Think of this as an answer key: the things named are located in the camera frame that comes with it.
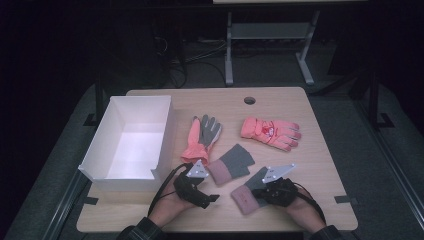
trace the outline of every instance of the coral glove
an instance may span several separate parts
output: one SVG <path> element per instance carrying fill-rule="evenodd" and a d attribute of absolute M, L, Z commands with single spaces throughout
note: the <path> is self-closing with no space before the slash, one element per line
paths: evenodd
<path fill-rule="evenodd" d="M 214 117 L 209 119 L 204 115 L 202 121 L 198 117 L 193 118 L 190 133 L 188 135 L 187 149 L 181 154 L 181 160 L 185 163 L 196 163 L 201 159 L 203 165 L 209 164 L 209 151 L 218 140 L 222 125 Z"/>
<path fill-rule="evenodd" d="M 300 139 L 299 125 L 282 120 L 263 121 L 248 117 L 241 128 L 241 137 L 252 138 L 270 146 L 290 151 Z"/>

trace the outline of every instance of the hand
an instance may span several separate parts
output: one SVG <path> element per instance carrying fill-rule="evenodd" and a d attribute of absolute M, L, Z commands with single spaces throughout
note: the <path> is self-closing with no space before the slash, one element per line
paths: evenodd
<path fill-rule="evenodd" d="M 309 198 L 312 198 L 311 195 L 303 188 L 299 188 L 299 192 Z M 326 224 L 321 219 L 315 208 L 299 197 L 296 197 L 287 208 L 280 206 L 277 206 L 277 208 L 286 211 L 299 226 L 303 227 L 311 234 L 314 234 L 326 227 Z"/>
<path fill-rule="evenodd" d="M 195 207 L 194 204 L 187 202 L 178 197 L 175 192 L 174 181 L 177 176 L 174 176 L 162 193 L 162 198 L 157 201 L 148 218 L 158 227 L 162 228 L 170 223 L 180 213 L 189 208 Z"/>

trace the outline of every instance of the pink glove with cartoon print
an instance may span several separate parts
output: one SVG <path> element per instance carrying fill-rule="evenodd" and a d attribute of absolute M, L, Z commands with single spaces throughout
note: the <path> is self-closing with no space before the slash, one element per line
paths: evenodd
<path fill-rule="evenodd" d="M 298 124 L 282 120 L 264 121 L 248 117 L 241 128 L 241 137 L 252 138 L 287 152 L 297 147 L 297 140 L 301 136 Z"/>

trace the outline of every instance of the hole in table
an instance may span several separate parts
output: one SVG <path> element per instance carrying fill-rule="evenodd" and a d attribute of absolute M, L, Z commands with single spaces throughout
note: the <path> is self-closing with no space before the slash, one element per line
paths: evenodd
<path fill-rule="evenodd" d="M 255 104 L 256 99 L 253 97 L 245 97 L 244 98 L 244 103 L 248 104 L 248 105 L 252 105 Z"/>

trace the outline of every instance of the sleeve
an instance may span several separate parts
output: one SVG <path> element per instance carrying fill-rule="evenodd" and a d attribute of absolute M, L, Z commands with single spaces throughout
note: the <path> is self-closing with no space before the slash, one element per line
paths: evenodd
<path fill-rule="evenodd" d="M 125 228 L 116 240 L 164 240 L 165 232 L 162 231 L 150 219 L 143 218 L 137 226 L 129 226 Z"/>
<path fill-rule="evenodd" d="M 344 240 L 344 238 L 334 225 L 330 225 L 314 233 L 309 240 Z"/>

